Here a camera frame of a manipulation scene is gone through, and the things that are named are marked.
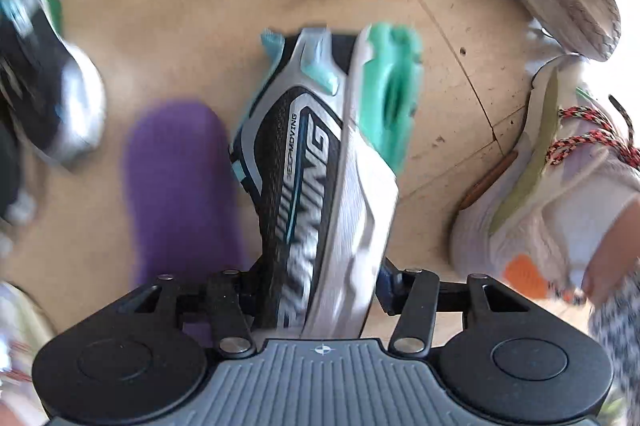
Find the purple slide slipper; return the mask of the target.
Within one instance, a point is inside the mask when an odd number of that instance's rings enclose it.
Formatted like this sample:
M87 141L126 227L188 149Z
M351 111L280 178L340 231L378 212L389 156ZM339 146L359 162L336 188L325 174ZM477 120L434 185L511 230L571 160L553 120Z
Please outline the purple slide slipper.
M137 285L161 274L203 284L250 265L226 127L209 106L173 100L143 115L130 132L124 176Z

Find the black teal running sneaker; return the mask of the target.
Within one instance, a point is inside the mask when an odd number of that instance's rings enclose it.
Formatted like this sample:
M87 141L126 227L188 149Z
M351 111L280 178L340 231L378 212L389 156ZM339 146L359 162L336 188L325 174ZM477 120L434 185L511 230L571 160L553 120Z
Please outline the black teal running sneaker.
M262 238L254 331L355 338L399 198L423 76L419 34L265 30L269 73L230 146Z

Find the worn white sneaker red laces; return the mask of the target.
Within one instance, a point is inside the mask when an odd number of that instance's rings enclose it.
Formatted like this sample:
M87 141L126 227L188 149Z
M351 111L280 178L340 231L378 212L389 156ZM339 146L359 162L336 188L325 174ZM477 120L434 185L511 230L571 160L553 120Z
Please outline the worn white sneaker red laces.
M598 71L582 56L558 56L534 75L518 141L454 220L449 261L459 276L585 303L588 264L639 196L639 133Z

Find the houndstooth trouser leg right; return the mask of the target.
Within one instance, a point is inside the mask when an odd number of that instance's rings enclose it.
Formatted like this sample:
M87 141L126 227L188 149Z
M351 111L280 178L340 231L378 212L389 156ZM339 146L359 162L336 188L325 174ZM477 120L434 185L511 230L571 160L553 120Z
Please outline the houndstooth trouser leg right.
M639 424L639 280L630 276L598 308L590 333L604 347L624 395L627 424Z

